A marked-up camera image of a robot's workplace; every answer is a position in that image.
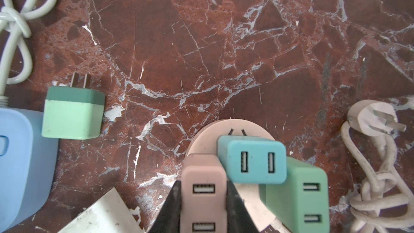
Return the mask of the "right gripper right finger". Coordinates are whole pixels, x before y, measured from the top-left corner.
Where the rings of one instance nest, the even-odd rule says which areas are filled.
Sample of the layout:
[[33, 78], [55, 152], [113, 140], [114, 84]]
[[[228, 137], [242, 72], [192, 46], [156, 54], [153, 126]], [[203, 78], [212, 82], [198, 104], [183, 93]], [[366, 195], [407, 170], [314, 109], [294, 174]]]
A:
[[259, 233], [243, 199], [231, 181], [227, 181], [226, 211], [228, 233]]

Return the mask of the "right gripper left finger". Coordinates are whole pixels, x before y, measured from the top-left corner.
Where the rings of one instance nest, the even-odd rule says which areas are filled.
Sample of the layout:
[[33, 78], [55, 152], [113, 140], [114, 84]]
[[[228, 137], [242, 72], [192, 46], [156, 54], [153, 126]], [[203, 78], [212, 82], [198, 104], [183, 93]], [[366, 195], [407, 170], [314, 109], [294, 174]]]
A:
[[177, 180], [173, 184], [149, 233], [179, 233], [181, 204], [181, 181]]

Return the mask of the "pink plug adapter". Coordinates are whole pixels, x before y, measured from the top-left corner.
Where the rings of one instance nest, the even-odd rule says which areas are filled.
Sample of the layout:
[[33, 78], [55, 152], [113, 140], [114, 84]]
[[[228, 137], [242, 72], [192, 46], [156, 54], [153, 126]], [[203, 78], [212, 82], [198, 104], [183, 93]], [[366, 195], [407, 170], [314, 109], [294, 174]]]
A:
[[226, 233], [227, 177], [219, 158], [191, 154], [181, 176], [181, 233]]

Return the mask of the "teal plug adapter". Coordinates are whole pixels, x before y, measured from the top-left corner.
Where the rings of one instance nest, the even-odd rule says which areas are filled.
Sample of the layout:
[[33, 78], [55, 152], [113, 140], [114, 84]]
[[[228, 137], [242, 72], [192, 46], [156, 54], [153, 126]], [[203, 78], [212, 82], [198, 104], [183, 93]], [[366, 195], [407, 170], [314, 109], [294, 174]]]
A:
[[261, 137], [223, 135], [217, 155], [233, 183], [282, 184], [287, 178], [286, 147]]

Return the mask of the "green plug adapter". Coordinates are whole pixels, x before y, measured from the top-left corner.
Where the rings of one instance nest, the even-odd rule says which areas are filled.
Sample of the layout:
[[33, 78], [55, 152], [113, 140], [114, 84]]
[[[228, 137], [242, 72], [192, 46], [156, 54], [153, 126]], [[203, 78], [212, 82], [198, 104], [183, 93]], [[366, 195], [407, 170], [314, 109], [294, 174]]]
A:
[[89, 88], [90, 75], [77, 87], [78, 73], [70, 86], [49, 87], [45, 99], [42, 136], [45, 138], [87, 140], [100, 135], [105, 94]]
[[290, 232], [330, 232], [328, 177], [323, 169], [288, 157], [286, 181], [259, 185], [259, 196]]

